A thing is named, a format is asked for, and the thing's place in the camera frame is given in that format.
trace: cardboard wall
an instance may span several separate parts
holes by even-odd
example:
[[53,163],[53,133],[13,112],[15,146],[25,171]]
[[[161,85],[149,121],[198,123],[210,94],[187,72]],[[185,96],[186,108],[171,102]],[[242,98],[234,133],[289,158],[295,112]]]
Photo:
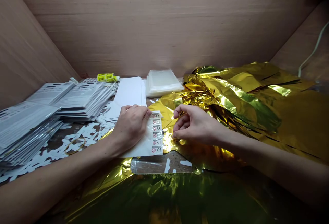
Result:
[[314,0],[24,0],[81,76],[269,61]]
[[22,0],[0,0],[0,110],[77,73]]
[[[292,74],[298,74],[299,66],[313,52],[319,34],[328,21],[329,1],[323,1],[270,62]],[[320,90],[329,93],[329,25],[324,30],[314,55],[305,64],[302,77],[318,81]]]

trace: rubber band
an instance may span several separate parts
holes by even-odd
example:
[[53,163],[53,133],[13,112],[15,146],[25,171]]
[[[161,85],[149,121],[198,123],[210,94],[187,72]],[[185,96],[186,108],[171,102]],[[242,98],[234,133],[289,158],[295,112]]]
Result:
[[326,29],[326,27],[327,27],[328,24],[329,24],[329,21],[322,28],[322,30],[321,30],[321,32],[319,34],[319,37],[318,37],[318,41],[316,42],[315,48],[314,48],[313,52],[311,53],[311,55],[301,64],[301,66],[299,66],[299,68],[298,68],[298,77],[301,77],[301,75],[302,75],[302,67],[303,67],[303,65],[309,60],[310,57],[313,56],[313,54],[315,53],[316,49],[318,49],[318,45],[320,43],[320,40],[321,40],[323,31]]
[[[84,139],[85,142],[84,142],[84,143],[80,146],[80,148],[78,148],[77,150],[75,150],[75,151],[73,151],[73,152],[71,152],[71,153],[67,153],[66,150],[69,148],[69,146],[70,146],[72,143],[74,143],[75,141],[79,140],[79,139]],[[67,154],[67,155],[75,154],[76,152],[79,151],[79,149],[81,149],[81,148],[86,144],[86,142],[87,142],[87,140],[86,140],[85,138],[77,138],[77,139],[74,139],[72,142],[70,142],[70,143],[66,146],[66,148],[65,148],[65,150],[64,150],[64,153]]]

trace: stack of paper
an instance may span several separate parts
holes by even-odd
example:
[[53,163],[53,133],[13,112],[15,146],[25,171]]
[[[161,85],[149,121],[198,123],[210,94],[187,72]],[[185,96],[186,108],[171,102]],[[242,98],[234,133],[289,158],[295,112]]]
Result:
[[69,121],[95,121],[114,94],[104,82],[79,83],[54,104],[61,110],[57,115]]
[[122,78],[110,110],[104,114],[106,122],[116,123],[123,106],[146,106],[145,84],[140,77]]
[[62,125],[59,108],[24,101],[0,111],[0,168],[26,164]]
[[31,95],[27,101],[52,106],[75,86],[73,82],[45,83],[39,90]]

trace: clear plastic bag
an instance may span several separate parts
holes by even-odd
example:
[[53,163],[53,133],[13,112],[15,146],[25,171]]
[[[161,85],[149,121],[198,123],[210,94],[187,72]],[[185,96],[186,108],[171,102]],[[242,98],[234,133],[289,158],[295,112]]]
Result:
[[151,70],[146,78],[146,96],[161,97],[171,92],[180,92],[183,88],[172,70]]

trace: person's right hand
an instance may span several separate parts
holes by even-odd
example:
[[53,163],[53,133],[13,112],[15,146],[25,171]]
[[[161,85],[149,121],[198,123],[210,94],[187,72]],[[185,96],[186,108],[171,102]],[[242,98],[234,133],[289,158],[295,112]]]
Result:
[[198,106],[179,105],[174,111],[174,118],[184,112],[176,122],[174,137],[208,145],[218,145],[220,141],[229,140],[232,130],[229,130]]

